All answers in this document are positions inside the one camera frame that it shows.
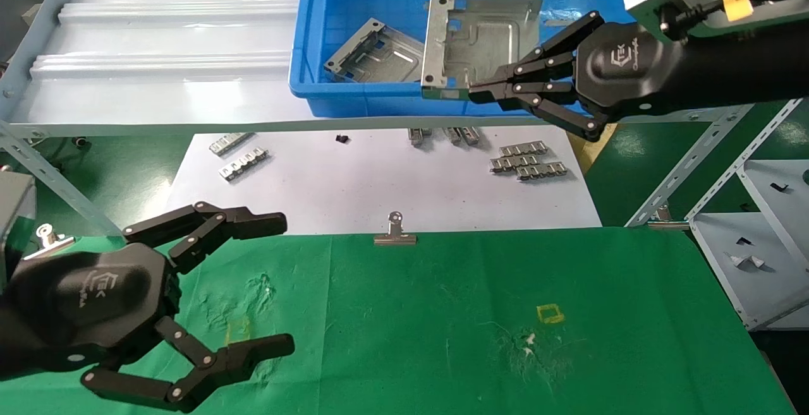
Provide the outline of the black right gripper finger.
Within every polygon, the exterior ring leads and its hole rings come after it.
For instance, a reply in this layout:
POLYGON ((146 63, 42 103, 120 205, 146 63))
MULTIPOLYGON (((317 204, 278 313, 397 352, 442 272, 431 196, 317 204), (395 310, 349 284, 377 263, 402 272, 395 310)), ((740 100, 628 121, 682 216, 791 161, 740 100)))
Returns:
POLYGON ((542 44, 530 50, 519 61, 497 67, 493 76, 473 82, 468 88, 470 97, 508 97, 512 93, 531 92, 521 84, 537 84, 573 74, 575 50, 605 20, 592 10, 573 21, 542 44))
POLYGON ((469 87, 474 104, 497 104, 504 112, 523 111, 589 142, 598 142, 618 116, 589 106, 566 81, 480 82, 469 87))

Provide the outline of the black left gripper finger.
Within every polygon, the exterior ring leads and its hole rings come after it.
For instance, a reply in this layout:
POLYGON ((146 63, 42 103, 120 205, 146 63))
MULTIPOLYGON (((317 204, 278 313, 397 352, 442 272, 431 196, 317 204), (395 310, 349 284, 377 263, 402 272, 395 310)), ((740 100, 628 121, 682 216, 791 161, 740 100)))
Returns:
POLYGON ((196 202, 126 226, 127 243, 158 248, 176 241, 168 251, 174 271, 188 274, 229 239, 246 240, 280 236, 287 231, 287 218, 280 212, 254 214, 246 206, 220 208, 196 202))
POLYGON ((128 375, 119 372, 118 361, 107 361, 84 373, 83 386, 102 399, 191 413, 219 387, 245 382, 263 361, 295 351, 291 334, 277 334, 238 341, 213 352, 168 316, 157 321, 154 331, 193 365, 185 377, 171 383, 128 375))

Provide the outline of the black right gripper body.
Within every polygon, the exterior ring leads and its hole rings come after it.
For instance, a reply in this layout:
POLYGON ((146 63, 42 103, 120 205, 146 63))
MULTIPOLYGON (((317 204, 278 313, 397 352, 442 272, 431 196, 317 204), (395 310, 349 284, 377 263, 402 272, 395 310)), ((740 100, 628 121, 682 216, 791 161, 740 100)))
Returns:
POLYGON ((662 116, 688 108, 687 41, 662 42, 637 23, 605 23, 575 50, 574 90, 593 116, 662 116))

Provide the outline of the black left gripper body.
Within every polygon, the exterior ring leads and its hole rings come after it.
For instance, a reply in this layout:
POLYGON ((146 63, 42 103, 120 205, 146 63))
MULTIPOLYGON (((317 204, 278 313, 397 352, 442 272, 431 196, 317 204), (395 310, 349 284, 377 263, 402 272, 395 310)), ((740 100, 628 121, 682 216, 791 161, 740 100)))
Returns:
POLYGON ((130 365, 162 341, 156 323, 179 312, 169 260, 142 243, 22 262, 14 272, 14 372, 130 365))

